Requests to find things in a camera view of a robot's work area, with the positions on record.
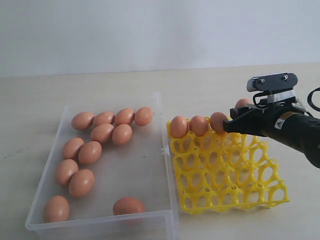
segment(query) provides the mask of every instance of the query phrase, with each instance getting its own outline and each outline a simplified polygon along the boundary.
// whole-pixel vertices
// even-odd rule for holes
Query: clear plastic container
[[[168,146],[166,124],[162,120],[161,95],[141,98],[107,97],[103,102],[66,106],[58,127],[25,226],[44,239],[139,239],[179,240],[175,182]],[[56,167],[63,160],[67,140],[90,140],[91,129],[77,131],[72,118],[80,112],[117,113],[123,108],[151,107],[154,117],[144,127],[132,124],[131,141],[123,146],[105,144],[101,157],[91,165],[94,188],[82,198],[72,198],[68,189],[56,184]],[[70,204],[68,221],[44,223],[43,209],[55,195],[65,196]],[[113,205],[122,197],[141,200],[147,212],[113,216]]]

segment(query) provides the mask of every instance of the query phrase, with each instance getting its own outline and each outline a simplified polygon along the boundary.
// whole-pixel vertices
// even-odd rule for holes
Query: plastic egg crate
[[[169,145],[184,212],[225,212],[289,202],[287,188],[278,176],[278,162],[269,159],[268,146],[258,137],[218,135],[209,129],[204,136],[189,131],[183,138],[173,138],[170,125],[169,121]]]

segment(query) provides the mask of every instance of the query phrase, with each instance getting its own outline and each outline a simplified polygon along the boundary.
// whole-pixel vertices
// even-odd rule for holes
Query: white wall
[[[0,76],[320,62],[317,0],[0,0]]]

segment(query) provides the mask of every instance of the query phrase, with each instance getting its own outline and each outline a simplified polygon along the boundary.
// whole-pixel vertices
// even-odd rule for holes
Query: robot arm
[[[251,78],[248,92],[260,91],[253,96],[253,104],[230,109],[231,121],[223,122],[227,133],[269,137],[299,152],[320,168],[320,119],[313,117],[296,98],[294,86],[298,78],[293,73],[275,73]],[[314,92],[308,96],[312,103]]]

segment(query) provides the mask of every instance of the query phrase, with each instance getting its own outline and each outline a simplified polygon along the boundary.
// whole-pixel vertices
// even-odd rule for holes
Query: black cable
[[[312,96],[314,95],[314,92],[320,92],[320,87],[316,88],[315,90],[313,90],[312,92],[309,93],[307,101],[308,104],[310,105],[311,108],[313,108],[314,110],[320,112],[320,107],[317,107],[313,102],[312,102]]]

